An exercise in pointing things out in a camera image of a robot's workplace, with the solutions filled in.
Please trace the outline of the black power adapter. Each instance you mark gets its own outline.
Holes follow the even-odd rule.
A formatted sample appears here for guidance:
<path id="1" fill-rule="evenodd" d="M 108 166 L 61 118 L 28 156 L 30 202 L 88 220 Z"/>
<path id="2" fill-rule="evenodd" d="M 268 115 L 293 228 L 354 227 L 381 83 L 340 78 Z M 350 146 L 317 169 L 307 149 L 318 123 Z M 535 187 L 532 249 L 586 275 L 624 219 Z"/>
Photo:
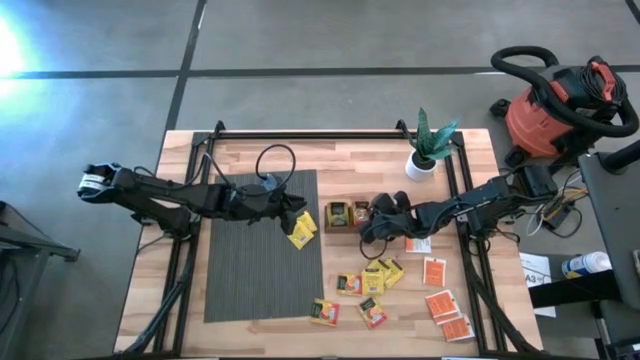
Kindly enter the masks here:
<path id="1" fill-rule="evenodd" d="M 543 227 L 550 230 L 557 230 L 574 209 L 574 202 L 554 205 L 544 214 Z"/>

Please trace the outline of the grey woven placemat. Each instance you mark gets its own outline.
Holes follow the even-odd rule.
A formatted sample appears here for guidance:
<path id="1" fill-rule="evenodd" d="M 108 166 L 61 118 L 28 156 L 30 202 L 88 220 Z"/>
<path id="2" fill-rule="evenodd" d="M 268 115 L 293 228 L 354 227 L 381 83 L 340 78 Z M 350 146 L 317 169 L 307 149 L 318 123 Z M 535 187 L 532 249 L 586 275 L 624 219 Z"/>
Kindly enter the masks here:
<path id="1" fill-rule="evenodd" d="M 323 296 L 319 231 L 297 248 L 278 219 L 212 221 L 206 323 L 301 317 Z"/>

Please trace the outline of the black shelf bar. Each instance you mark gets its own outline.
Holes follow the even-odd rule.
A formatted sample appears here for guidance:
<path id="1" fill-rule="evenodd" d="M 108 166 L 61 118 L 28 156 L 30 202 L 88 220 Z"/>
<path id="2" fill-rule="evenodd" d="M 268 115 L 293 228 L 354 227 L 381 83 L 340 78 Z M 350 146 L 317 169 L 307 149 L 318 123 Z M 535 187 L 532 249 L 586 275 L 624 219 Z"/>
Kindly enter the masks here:
<path id="1" fill-rule="evenodd" d="M 612 270 L 531 287 L 529 295 L 534 308 L 601 300 L 622 300 Z"/>

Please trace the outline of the snake plant in white pot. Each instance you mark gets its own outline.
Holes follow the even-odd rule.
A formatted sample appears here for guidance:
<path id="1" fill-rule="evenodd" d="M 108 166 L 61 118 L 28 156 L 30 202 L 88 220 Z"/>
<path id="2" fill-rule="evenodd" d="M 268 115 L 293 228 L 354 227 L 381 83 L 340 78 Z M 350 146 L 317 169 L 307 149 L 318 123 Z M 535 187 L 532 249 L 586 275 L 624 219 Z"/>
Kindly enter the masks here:
<path id="1" fill-rule="evenodd" d="M 454 147 L 452 137 L 458 128 L 458 121 L 432 131 L 424 108 L 418 111 L 416 134 L 412 135 L 404 122 L 399 123 L 402 135 L 413 148 L 406 165 L 406 175 L 415 182 L 425 181 L 435 171 L 438 162 L 451 154 Z"/>

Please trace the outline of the black side table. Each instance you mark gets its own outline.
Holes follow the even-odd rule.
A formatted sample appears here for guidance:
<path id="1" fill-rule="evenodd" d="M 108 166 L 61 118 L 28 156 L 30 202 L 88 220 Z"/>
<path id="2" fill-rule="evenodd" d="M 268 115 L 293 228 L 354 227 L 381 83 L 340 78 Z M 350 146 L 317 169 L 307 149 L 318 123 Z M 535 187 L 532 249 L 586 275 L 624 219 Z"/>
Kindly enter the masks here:
<path id="1" fill-rule="evenodd" d="M 79 254 L 0 201 L 0 360 L 15 357 L 49 258 L 75 262 Z"/>

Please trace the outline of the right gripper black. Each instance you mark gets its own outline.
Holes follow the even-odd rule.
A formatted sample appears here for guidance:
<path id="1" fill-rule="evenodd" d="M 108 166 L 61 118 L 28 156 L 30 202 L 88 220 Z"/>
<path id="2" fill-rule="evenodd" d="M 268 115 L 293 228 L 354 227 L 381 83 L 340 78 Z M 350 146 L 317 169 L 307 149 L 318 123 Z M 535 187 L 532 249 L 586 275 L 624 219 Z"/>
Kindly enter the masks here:
<path id="1" fill-rule="evenodd" d="M 392 240 L 400 236 L 415 238 L 419 235 L 417 220 L 412 216 L 410 206 L 383 203 L 360 224 L 360 243 L 371 244 L 378 239 Z"/>

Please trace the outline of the yellow tea packet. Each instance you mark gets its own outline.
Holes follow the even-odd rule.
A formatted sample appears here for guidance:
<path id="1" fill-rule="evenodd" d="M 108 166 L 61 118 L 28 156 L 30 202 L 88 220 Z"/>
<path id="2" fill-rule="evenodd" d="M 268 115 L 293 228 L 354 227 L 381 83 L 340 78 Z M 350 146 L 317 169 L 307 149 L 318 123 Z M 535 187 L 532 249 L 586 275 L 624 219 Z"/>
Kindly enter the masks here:
<path id="1" fill-rule="evenodd" d="M 377 268 L 367 268 L 361 272 L 362 294 L 382 295 L 385 291 L 385 273 Z"/>
<path id="2" fill-rule="evenodd" d="M 391 269 L 389 266 L 381 259 L 372 260 L 367 269 L 378 269 L 379 272 L 383 275 L 384 280 L 387 280 L 391 275 Z"/>
<path id="3" fill-rule="evenodd" d="M 301 250 L 313 237 L 313 231 L 301 221 L 296 222 L 293 232 L 287 236 L 298 250 Z"/>
<path id="4" fill-rule="evenodd" d="M 315 233 L 318 230 L 318 227 L 308 211 L 304 211 L 297 220 L 302 223 L 309 231 Z"/>
<path id="5" fill-rule="evenodd" d="M 385 286 L 392 288 L 404 276 L 404 268 L 393 258 L 388 258 L 383 263 L 388 268 L 385 275 Z"/>

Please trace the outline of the orange black shop vacuum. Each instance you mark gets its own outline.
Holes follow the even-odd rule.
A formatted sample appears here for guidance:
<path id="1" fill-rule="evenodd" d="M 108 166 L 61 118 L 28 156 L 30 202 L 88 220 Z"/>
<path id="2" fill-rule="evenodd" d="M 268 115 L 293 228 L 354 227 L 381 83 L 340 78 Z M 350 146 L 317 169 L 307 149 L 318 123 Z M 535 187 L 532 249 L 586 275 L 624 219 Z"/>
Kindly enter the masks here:
<path id="1" fill-rule="evenodd" d="M 601 138 L 640 130 L 626 83 L 599 55 L 582 66 L 565 66 L 546 48 L 512 46 L 495 52 L 490 62 L 529 84 L 489 109 L 505 121 L 512 147 L 504 162 L 511 167 L 537 158 L 549 158 L 557 167 L 573 164 Z"/>

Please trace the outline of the white blue canister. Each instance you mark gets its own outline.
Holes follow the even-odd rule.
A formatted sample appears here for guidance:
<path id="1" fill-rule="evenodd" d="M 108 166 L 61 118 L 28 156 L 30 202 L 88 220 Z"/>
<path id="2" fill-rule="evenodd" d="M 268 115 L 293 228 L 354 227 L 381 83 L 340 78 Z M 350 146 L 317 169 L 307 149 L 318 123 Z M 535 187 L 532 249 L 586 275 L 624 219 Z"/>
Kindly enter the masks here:
<path id="1" fill-rule="evenodd" d="M 609 256 L 602 251 L 574 257 L 564 261 L 561 265 L 561 271 L 567 279 L 579 278 L 611 269 Z"/>

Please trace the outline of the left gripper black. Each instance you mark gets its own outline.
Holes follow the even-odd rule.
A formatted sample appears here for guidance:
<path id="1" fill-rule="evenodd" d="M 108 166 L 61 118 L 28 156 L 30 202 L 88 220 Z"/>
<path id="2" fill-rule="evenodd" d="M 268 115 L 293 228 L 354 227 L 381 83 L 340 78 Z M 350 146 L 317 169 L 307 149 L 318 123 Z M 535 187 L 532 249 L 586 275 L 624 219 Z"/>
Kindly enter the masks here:
<path id="1" fill-rule="evenodd" d="M 245 221 L 250 224 L 262 218 L 280 218 L 280 226 L 286 235 L 292 235 L 297 225 L 297 215 L 307 205 L 304 197 L 283 194 L 282 189 L 267 190 L 259 184 L 233 185 L 227 190 L 227 220 Z"/>

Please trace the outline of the white paper sheet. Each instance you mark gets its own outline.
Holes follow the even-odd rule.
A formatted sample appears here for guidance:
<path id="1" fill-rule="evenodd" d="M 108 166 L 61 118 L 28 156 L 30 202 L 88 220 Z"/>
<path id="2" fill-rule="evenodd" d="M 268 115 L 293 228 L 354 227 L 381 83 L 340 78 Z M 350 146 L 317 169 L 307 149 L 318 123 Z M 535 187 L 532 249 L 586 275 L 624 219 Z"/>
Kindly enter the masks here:
<path id="1" fill-rule="evenodd" d="M 528 288 L 552 282 L 550 262 L 547 257 L 523 252 L 520 252 L 519 256 Z"/>

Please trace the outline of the grey side table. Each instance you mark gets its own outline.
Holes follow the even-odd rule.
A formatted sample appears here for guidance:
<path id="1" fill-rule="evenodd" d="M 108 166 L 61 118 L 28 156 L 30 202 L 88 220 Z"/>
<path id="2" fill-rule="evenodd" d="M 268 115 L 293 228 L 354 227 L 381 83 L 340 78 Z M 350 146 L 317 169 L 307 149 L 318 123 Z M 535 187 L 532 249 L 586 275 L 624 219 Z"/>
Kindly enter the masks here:
<path id="1" fill-rule="evenodd" d="M 640 311 L 640 139 L 612 153 L 582 155 L 578 163 L 620 301 Z"/>

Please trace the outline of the wooden tea organiser box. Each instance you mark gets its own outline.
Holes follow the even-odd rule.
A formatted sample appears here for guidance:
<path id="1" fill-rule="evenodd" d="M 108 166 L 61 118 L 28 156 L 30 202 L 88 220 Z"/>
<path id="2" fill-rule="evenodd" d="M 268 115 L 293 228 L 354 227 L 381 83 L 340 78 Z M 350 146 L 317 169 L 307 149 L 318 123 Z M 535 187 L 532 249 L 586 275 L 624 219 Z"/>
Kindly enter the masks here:
<path id="1" fill-rule="evenodd" d="M 345 203 L 348 204 L 349 226 L 348 227 L 342 227 L 342 228 L 331 228 L 331 227 L 328 226 L 327 208 L 328 208 L 328 204 L 330 202 L 325 206 L 325 231 L 327 233 L 355 233 L 355 232 L 358 231 L 359 226 L 354 226 L 353 223 L 352 223 L 352 219 L 351 219 L 351 213 L 352 213 L 351 207 L 352 207 L 353 202 L 351 202 L 351 203 L 345 202 Z"/>

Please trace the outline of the black metal table frame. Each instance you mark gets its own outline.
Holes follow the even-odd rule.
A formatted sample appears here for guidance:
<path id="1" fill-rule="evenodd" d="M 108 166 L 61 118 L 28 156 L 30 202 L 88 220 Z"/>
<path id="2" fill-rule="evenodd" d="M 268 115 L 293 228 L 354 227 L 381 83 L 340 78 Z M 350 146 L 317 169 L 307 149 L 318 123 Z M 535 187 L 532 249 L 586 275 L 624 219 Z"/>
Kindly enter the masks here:
<path id="1" fill-rule="evenodd" d="M 499 174 L 498 162 L 487 129 L 459 130 L 468 163 L 463 175 L 462 155 L 452 154 L 456 186 L 459 192 L 480 185 Z M 188 152 L 193 135 L 202 131 L 177 130 L 166 135 L 160 156 L 160 177 L 175 178 L 187 171 Z M 435 175 L 426 182 L 414 182 L 404 173 L 404 164 L 412 149 L 400 130 L 221 130 L 214 141 L 213 154 L 225 174 L 253 172 L 258 153 L 272 143 L 289 145 L 296 154 L 296 169 L 316 169 L 320 212 L 329 201 L 371 198 L 381 192 L 404 190 L 411 203 L 442 200 L 451 195 L 445 165 L 438 165 Z M 324 215 L 316 220 L 322 258 L 324 295 L 341 304 L 336 327 L 313 324 L 305 317 L 265 320 L 242 320 L 205 323 L 206 284 L 212 225 L 203 220 L 197 245 L 194 277 L 186 305 L 185 326 L 178 325 L 179 304 L 171 310 L 159 354 L 150 355 L 153 344 L 140 359 L 173 358 L 291 358 L 291 359 L 364 359 L 364 358 L 438 358 L 479 357 L 479 330 L 484 330 L 487 348 L 497 349 L 497 335 L 488 315 L 489 309 L 478 295 L 480 320 L 473 320 L 473 339 L 447 342 L 443 331 L 427 310 L 424 297 L 442 289 L 422 283 L 423 260 L 419 254 L 407 254 L 404 240 L 397 239 L 385 254 L 398 258 L 406 274 L 381 298 L 388 319 L 369 329 L 355 306 L 355 296 L 335 293 L 336 274 L 360 269 L 365 263 L 354 233 L 324 231 Z M 471 316 L 471 303 L 462 263 L 461 242 L 449 225 L 432 240 L 435 257 L 446 258 L 446 287 L 454 294 L 463 313 Z M 496 299 L 501 309 L 523 337 L 536 349 L 542 341 L 531 304 L 524 270 L 516 243 L 504 236 L 491 238 L 486 264 L 491 270 Z M 121 318 L 114 353 L 124 351 L 148 325 L 158 310 L 164 280 L 169 270 L 172 245 L 150 246 L 136 256 L 127 299 Z"/>

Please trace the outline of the lemon lime tea packet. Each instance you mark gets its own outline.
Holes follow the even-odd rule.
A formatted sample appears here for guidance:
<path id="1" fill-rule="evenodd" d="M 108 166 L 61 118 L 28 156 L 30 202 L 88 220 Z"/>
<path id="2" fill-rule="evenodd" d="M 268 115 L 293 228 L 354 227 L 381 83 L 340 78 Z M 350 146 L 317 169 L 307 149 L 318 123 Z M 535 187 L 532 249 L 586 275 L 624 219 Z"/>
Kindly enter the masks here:
<path id="1" fill-rule="evenodd" d="M 348 204 L 345 202 L 330 202 L 327 208 L 328 226 L 342 228 L 349 226 Z"/>

